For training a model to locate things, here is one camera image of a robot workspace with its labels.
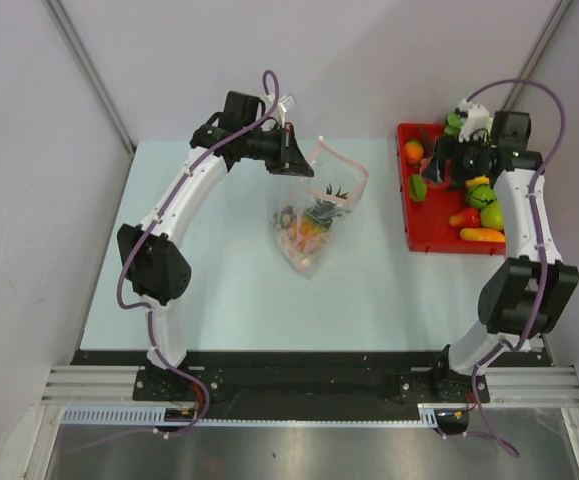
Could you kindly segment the green starfruit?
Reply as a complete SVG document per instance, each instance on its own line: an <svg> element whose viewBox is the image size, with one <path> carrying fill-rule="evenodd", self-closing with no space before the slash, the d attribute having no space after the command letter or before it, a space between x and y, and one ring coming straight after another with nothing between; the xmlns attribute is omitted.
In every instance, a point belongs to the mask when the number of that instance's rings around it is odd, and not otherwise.
<svg viewBox="0 0 579 480"><path fill-rule="evenodd" d="M427 195L427 185L420 174L412 174L408 179L409 198L412 202L421 203Z"/></svg>

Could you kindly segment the clear zip top bag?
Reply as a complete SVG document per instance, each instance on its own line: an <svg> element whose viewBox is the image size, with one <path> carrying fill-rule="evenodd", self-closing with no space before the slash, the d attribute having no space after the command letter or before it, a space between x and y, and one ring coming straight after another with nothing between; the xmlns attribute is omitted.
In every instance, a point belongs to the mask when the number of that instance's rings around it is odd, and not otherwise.
<svg viewBox="0 0 579 480"><path fill-rule="evenodd" d="M292 177L279 188L270 231L295 272L313 276L340 225L356 209L369 179L367 168L339 153L322 137L307 158L312 177Z"/></svg>

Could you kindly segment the toy pineapple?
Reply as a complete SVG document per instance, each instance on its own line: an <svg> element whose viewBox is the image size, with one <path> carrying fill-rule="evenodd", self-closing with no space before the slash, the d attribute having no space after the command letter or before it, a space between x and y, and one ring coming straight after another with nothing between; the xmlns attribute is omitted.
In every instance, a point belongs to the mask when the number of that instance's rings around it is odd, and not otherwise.
<svg viewBox="0 0 579 480"><path fill-rule="evenodd" d="M346 214L340 203L317 199L301 215L299 226L301 240L311 240L318 235L328 233L334 222L342 219Z"/></svg>

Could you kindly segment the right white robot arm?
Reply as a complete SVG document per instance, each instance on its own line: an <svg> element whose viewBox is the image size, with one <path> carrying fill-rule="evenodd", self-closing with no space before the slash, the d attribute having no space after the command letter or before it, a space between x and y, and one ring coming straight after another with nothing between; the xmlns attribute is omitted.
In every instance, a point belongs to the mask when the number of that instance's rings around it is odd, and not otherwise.
<svg viewBox="0 0 579 480"><path fill-rule="evenodd" d="M443 136L423 173L426 180L463 186L489 179L501 205L505 260L482 288L478 319L446 346L432 368L430 388L442 401L462 394L503 352L551 332L579 282L577 267L564 263L552 238L544 203L546 157L527 148L528 114L462 102L453 112L459 132Z"/></svg>

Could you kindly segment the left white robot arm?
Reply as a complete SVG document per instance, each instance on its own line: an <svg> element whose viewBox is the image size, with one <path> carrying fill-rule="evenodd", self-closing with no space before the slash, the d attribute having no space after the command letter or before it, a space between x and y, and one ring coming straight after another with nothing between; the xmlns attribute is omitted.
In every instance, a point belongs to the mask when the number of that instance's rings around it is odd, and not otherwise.
<svg viewBox="0 0 579 480"><path fill-rule="evenodd" d="M154 385L168 399L183 397L190 387L189 374L177 367L187 349L169 318L192 276L180 251L184 235L209 193L242 159L263 162L272 175L313 176L286 119L295 103L292 95L259 98L229 92L222 111L193 133L181 169L152 211L117 233L120 279L130 281L140 298L147 317L147 358L161 368Z"/></svg>

